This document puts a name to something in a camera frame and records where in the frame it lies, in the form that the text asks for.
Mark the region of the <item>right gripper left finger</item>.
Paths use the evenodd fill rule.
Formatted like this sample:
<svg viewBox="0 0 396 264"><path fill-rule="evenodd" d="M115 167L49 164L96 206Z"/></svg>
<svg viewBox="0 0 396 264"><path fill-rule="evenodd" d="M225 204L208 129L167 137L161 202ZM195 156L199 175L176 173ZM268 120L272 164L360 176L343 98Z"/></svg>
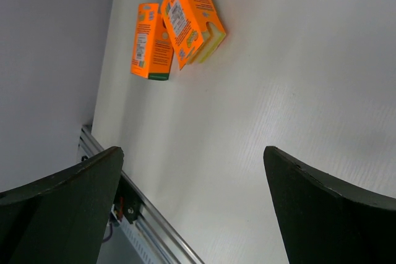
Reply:
<svg viewBox="0 0 396 264"><path fill-rule="evenodd" d="M96 263L123 160L110 147L1 192L1 263Z"/></svg>

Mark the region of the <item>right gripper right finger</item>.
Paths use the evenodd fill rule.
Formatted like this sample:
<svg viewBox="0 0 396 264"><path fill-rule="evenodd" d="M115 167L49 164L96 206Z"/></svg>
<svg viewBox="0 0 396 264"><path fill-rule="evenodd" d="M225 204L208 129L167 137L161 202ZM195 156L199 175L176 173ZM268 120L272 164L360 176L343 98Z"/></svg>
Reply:
<svg viewBox="0 0 396 264"><path fill-rule="evenodd" d="M290 263L395 263L395 199L267 146L264 167Z"/></svg>

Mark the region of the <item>orange box with barcode label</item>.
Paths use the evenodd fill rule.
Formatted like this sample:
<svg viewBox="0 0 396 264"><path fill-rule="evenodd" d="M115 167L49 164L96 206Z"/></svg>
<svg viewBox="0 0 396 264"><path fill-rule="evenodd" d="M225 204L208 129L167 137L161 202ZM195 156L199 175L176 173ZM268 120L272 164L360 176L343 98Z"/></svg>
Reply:
<svg viewBox="0 0 396 264"><path fill-rule="evenodd" d="M163 0L160 12L180 69L205 62L226 37L212 0Z"/></svg>

